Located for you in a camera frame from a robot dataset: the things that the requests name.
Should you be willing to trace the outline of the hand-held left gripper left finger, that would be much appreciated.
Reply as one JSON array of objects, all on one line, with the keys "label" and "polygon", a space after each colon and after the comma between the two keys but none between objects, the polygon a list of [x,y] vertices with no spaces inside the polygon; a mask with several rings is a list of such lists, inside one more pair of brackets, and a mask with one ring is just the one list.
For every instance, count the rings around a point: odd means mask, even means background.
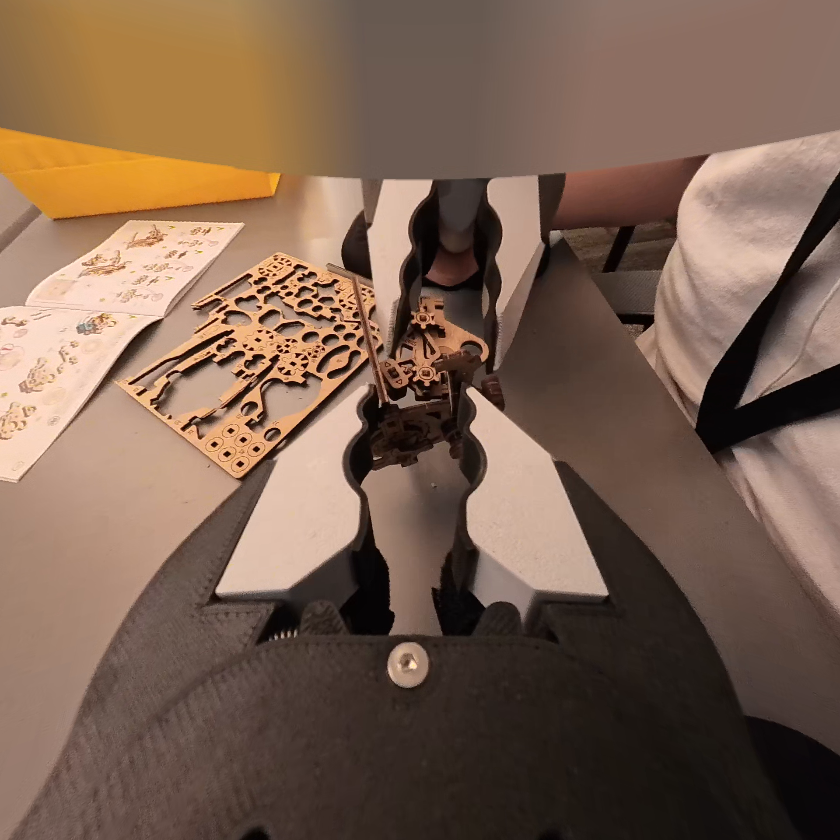
[{"label": "hand-held left gripper left finger", "polygon": [[342,607],[382,583],[368,500],[369,433],[380,404],[362,385],[283,449],[215,594],[275,601],[296,613],[310,602]]}]

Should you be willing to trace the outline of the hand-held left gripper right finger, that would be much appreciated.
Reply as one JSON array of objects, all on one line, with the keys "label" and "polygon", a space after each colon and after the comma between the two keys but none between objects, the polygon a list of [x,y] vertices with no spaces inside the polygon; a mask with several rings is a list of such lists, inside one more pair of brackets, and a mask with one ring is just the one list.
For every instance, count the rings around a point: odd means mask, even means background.
[{"label": "hand-held left gripper right finger", "polygon": [[456,580],[484,607],[536,623],[544,604],[602,605],[606,583],[551,454],[475,387],[458,402],[461,469]]}]

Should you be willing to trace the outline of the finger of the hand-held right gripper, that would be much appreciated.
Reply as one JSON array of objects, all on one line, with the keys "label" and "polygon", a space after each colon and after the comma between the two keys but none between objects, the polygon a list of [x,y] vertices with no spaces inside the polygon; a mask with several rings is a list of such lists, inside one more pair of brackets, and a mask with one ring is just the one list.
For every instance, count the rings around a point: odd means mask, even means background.
[{"label": "finger of the hand-held right gripper", "polygon": [[385,351],[398,354],[421,281],[421,246],[414,226],[434,194],[434,181],[364,178],[362,197],[375,296],[375,315]]},{"label": "finger of the hand-held right gripper", "polygon": [[482,312],[485,341],[491,347],[492,366],[500,366],[510,349],[532,284],[545,252],[541,220],[539,178],[497,177],[486,189],[490,221],[488,228],[499,245],[488,244],[490,273],[484,281]]}]

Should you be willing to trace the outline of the wooden gear model assembly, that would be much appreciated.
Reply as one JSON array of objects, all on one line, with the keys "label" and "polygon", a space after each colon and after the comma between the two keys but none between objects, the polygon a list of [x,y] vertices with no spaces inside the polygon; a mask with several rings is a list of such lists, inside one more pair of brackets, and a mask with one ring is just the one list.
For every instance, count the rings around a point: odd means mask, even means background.
[{"label": "wooden gear model assembly", "polygon": [[380,359],[363,302],[363,278],[334,264],[327,268],[352,286],[373,374],[374,393],[361,401],[364,429],[348,453],[351,476],[362,481],[374,470],[414,465],[440,443],[461,459],[459,398],[487,362],[483,340],[446,319],[442,298],[422,297],[397,341],[396,358]]}]

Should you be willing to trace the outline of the person's right forearm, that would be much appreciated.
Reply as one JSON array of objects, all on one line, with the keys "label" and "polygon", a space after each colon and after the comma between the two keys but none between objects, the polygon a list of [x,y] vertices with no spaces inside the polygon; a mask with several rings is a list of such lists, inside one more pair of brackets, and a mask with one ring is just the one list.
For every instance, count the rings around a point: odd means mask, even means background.
[{"label": "person's right forearm", "polygon": [[565,176],[553,230],[621,228],[675,218],[707,154]]}]

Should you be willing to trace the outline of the laser-cut wooden parts sheet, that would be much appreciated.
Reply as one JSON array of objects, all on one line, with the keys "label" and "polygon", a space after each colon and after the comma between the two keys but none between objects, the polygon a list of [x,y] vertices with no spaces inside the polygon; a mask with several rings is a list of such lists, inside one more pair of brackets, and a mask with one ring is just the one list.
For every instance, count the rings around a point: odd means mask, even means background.
[{"label": "laser-cut wooden parts sheet", "polygon": [[117,386],[243,479],[368,360],[352,281],[275,253],[195,301],[187,341]]}]

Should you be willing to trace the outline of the person's right hand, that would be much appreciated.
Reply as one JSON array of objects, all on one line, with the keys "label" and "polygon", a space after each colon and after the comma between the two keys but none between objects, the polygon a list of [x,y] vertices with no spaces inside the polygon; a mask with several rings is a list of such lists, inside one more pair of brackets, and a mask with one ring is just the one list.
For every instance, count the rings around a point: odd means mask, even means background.
[{"label": "person's right hand", "polygon": [[426,272],[425,281],[429,285],[443,288],[459,287],[469,284],[479,273],[480,269],[472,249],[454,253],[441,245]]}]

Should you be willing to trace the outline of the person's white shirt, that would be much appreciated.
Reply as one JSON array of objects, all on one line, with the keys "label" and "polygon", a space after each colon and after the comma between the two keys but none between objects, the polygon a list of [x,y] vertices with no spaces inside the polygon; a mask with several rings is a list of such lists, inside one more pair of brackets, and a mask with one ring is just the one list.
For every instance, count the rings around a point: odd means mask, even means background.
[{"label": "person's white shirt", "polygon": [[837,131],[713,154],[637,346],[838,626]]}]

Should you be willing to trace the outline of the yellow panel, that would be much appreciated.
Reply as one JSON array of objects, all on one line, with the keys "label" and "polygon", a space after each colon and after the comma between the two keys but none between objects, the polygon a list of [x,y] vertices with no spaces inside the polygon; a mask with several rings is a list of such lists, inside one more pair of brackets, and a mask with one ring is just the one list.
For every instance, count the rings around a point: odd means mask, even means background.
[{"label": "yellow panel", "polygon": [[52,219],[269,197],[280,179],[10,129],[1,129],[1,172]]}]

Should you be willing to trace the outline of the illustrated instruction booklet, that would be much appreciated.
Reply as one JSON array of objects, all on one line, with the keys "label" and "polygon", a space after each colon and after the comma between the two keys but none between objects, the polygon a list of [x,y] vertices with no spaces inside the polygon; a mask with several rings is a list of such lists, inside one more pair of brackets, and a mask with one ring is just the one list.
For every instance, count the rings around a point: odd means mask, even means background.
[{"label": "illustrated instruction booklet", "polygon": [[129,220],[1,310],[1,479],[16,482],[122,352],[164,319],[242,222]]}]

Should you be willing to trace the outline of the person's black trousers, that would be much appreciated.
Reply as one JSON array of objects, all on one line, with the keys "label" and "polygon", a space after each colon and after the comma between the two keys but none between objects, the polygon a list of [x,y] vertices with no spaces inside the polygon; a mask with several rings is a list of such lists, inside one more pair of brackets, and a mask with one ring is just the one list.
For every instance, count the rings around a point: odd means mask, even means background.
[{"label": "person's black trousers", "polygon": [[757,717],[745,721],[761,764],[799,834],[838,839],[838,754],[779,723]]}]

